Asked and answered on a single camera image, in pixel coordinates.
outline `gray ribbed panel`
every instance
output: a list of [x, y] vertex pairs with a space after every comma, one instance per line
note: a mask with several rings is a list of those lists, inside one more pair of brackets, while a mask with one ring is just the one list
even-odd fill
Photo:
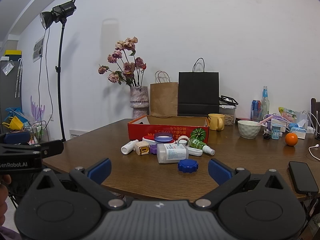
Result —
[[133, 201], [122, 211], [109, 212], [84, 240], [236, 240], [211, 212], [191, 208], [187, 201]]

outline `wooden table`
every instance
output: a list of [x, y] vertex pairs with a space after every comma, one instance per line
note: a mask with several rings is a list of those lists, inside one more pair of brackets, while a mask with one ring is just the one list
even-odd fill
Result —
[[[69, 172], [76, 166], [87, 168], [108, 157], [112, 172], [103, 186], [140, 199], [194, 201], [218, 186], [208, 174], [211, 155], [190, 155], [189, 158], [199, 163], [198, 171], [191, 174], [178, 171], [177, 163], [159, 164], [155, 155], [138, 156], [134, 151], [123, 155], [120, 148], [129, 141], [128, 121], [124, 119], [66, 141], [63, 153], [44, 159], [44, 164], [60, 172]], [[234, 125], [226, 126], [223, 131], [210, 131], [208, 145], [215, 149], [214, 157], [231, 168], [244, 167], [251, 173], [277, 169], [294, 191], [289, 161], [306, 162], [320, 185], [320, 162], [308, 151], [308, 147], [317, 143], [312, 134], [307, 134], [305, 140], [299, 139], [295, 147], [287, 146], [284, 138], [264, 140], [262, 134], [253, 140], [244, 139]], [[312, 151], [320, 156], [318, 148]], [[295, 194], [301, 201], [307, 199], [305, 195]]]

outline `open box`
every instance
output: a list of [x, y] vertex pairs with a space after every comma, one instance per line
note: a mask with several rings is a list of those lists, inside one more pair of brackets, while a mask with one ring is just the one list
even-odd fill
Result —
[[209, 121], [206, 117], [144, 115], [128, 123], [129, 139], [140, 141], [144, 136], [157, 132], [172, 133], [173, 139], [177, 140], [182, 135], [190, 137], [191, 132], [197, 128], [205, 130], [203, 142], [207, 143]]

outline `orange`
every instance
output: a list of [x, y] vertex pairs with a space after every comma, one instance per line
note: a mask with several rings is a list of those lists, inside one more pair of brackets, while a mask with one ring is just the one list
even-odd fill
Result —
[[288, 133], [285, 136], [285, 143], [289, 146], [295, 146], [298, 142], [298, 136], [295, 133]]

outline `human hand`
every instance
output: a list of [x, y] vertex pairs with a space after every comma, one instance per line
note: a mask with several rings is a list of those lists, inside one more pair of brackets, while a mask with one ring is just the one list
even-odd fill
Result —
[[[4, 181], [6, 184], [11, 183], [11, 177], [10, 175], [3, 175], [0, 176], [0, 181]], [[5, 221], [5, 216], [4, 214], [6, 213], [8, 206], [5, 200], [8, 197], [8, 189], [5, 185], [0, 185], [0, 226], [4, 224]]]

